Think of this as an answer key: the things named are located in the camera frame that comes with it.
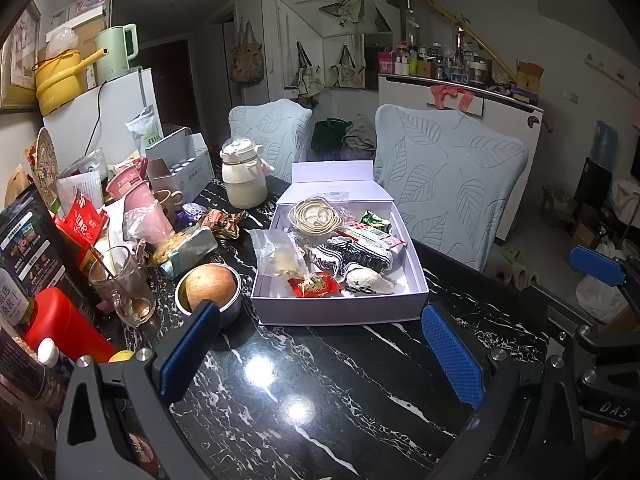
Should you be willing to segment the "green electric kettle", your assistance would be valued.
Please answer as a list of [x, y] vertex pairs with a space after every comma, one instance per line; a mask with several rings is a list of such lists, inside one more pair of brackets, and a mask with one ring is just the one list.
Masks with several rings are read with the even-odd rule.
[[138, 31], [134, 23], [105, 29], [96, 36], [96, 47], [107, 55], [96, 61], [98, 84], [129, 73], [129, 63], [139, 54]]

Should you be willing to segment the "black white gingham scrunchie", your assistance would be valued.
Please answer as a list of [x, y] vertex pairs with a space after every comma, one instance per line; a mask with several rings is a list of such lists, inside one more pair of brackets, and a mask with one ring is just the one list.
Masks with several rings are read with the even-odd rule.
[[393, 267], [393, 255], [389, 250], [361, 244], [346, 236], [334, 235], [324, 243], [308, 246], [307, 256], [312, 264], [334, 276], [343, 274], [349, 263], [358, 263], [378, 273]]

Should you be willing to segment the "red white packet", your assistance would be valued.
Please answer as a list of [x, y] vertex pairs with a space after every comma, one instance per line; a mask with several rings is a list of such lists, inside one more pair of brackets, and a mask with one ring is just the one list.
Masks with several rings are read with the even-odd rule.
[[336, 232], [361, 244], [390, 250], [396, 254], [399, 254], [406, 247], [406, 242], [395, 235], [357, 221], [343, 223]]

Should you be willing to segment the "green paper packet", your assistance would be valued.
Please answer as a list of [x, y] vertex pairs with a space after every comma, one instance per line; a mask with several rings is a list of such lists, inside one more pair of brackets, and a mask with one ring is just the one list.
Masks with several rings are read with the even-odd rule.
[[373, 211], [366, 211], [362, 215], [360, 222], [386, 234], [390, 234], [390, 232], [392, 232], [392, 224], [390, 223], [390, 220], [380, 217]]

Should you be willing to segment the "clear zip bag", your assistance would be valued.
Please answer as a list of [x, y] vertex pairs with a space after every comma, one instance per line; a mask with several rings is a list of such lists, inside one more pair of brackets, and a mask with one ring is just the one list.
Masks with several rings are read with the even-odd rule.
[[249, 230], [257, 271], [270, 278], [302, 278], [308, 268], [291, 237], [279, 230]]

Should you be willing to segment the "metal bowl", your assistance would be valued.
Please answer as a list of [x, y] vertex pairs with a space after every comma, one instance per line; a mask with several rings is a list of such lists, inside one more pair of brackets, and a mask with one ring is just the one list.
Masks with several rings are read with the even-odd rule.
[[221, 326], [234, 322], [241, 310], [240, 274], [220, 263], [203, 263], [190, 270], [178, 283], [175, 303], [191, 315], [204, 300], [213, 301], [220, 312]]

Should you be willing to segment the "pink bow ribbon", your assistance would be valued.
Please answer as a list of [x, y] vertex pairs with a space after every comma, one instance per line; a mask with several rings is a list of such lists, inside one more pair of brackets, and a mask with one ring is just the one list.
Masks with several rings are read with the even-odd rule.
[[474, 94], [471, 91], [449, 84], [431, 86], [430, 90], [434, 105], [439, 110], [450, 108], [450, 110], [466, 113], [474, 100]]

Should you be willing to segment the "white owl plush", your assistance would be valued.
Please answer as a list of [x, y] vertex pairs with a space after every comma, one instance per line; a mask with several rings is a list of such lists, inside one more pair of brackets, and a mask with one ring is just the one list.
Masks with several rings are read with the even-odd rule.
[[390, 295], [395, 289], [392, 281], [386, 280], [375, 270], [354, 262], [346, 266], [343, 284], [351, 292], [367, 295]]

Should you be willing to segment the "pink cup stack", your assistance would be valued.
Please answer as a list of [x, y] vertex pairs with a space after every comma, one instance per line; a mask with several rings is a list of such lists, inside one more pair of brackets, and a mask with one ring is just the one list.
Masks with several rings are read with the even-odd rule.
[[146, 244], [160, 246], [174, 234], [152, 188], [135, 166], [116, 174], [107, 183], [106, 192], [124, 203], [122, 232], [126, 240], [144, 240]]

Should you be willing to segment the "brown ceramic mug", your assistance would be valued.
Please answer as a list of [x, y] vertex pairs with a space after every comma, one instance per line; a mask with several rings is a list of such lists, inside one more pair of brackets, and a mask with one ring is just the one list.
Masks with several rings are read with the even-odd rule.
[[154, 192], [154, 197], [163, 209], [165, 217], [170, 223], [174, 223], [177, 219], [183, 195], [180, 191], [158, 190]]

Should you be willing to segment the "glass mug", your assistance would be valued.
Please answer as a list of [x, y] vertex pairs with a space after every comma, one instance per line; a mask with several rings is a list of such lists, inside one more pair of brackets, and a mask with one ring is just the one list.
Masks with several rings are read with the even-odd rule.
[[115, 246], [91, 266], [89, 282], [126, 325], [133, 328], [148, 322], [156, 300], [134, 254], [126, 246]]

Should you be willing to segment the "yellow lemon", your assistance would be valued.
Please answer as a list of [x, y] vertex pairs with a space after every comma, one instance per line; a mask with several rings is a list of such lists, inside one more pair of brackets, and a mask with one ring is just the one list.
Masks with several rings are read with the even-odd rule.
[[108, 362], [110, 363], [127, 362], [133, 356], [134, 356], [134, 352], [132, 352], [131, 350], [120, 350], [119, 352], [116, 352], [115, 354], [113, 354], [108, 359]]

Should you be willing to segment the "round bread in bowl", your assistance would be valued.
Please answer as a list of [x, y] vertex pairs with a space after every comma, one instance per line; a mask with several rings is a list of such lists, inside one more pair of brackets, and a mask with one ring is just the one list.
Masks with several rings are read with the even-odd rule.
[[195, 268], [186, 277], [183, 287], [186, 301], [192, 310], [203, 300], [213, 301], [218, 307], [224, 307], [236, 291], [231, 271], [215, 263], [206, 263]]

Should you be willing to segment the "red snack packet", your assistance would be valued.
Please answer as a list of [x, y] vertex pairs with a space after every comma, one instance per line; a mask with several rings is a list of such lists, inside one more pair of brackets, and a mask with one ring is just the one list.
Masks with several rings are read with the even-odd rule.
[[322, 298], [341, 291], [337, 280], [326, 271], [309, 273], [302, 278], [289, 278], [288, 284], [297, 298]]

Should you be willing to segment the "framed picture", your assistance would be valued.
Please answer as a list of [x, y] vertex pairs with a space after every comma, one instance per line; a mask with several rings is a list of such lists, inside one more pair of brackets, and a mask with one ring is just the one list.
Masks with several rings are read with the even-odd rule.
[[11, 29], [1, 49], [1, 108], [17, 110], [36, 105], [32, 68], [38, 61], [41, 13], [32, 0]]

